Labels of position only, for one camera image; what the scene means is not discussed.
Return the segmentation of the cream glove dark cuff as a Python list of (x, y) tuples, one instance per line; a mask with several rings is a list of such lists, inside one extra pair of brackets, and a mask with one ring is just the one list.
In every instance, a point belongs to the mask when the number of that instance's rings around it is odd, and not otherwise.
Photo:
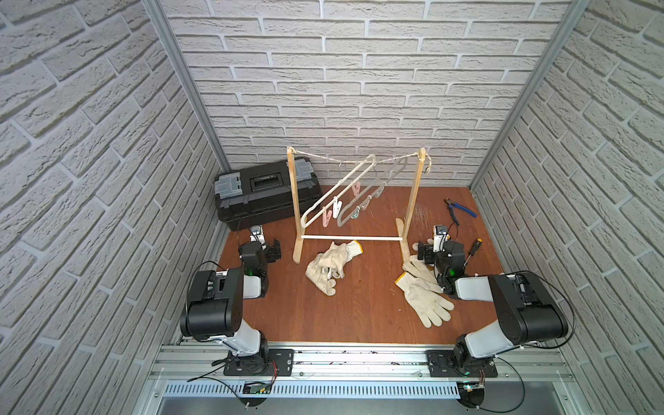
[(335, 295), (336, 281), (332, 277), (332, 270), (321, 266), (318, 257), (308, 264), (305, 275), (323, 294), (329, 297)]

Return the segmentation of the white glove yellow cuff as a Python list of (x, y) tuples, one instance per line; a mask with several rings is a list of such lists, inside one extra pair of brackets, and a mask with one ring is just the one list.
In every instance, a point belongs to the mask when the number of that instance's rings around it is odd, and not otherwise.
[(345, 278), (344, 266), (362, 253), (362, 246), (357, 240), (340, 245), (332, 242), (330, 249), (324, 252), (319, 259), (318, 266), (321, 267), (323, 275), (328, 279)]

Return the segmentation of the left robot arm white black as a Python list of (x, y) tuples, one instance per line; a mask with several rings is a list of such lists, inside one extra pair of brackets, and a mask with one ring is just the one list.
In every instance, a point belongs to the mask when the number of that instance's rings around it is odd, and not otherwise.
[(180, 330), (197, 342), (213, 342), (228, 348), (228, 356), (214, 361), (226, 376), (276, 375), (266, 336), (243, 319), (246, 299), (265, 297), (267, 268), (281, 258), (278, 240), (263, 245), (252, 240), (239, 247), (242, 266), (226, 271), (194, 272), (180, 316)]

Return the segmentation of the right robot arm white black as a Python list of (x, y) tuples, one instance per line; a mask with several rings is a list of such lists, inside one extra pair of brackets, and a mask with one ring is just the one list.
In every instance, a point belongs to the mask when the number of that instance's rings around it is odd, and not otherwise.
[(454, 349), (444, 355), (446, 366), (461, 376), (492, 376), (494, 358), (520, 346), (536, 349), (542, 342), (569, 341), (575, 322), (569, 321), (555, 303), (548, 282), (531, 271), (489, 276), (467, 276), (464, 266), (479, 249), (470, 252), (452, 240), (439, 244), (418, 243), (417, 260), (433, 267), (444, 295), (456, 300), (491, 303), (496, 320), (480, 330), (460, 335)]

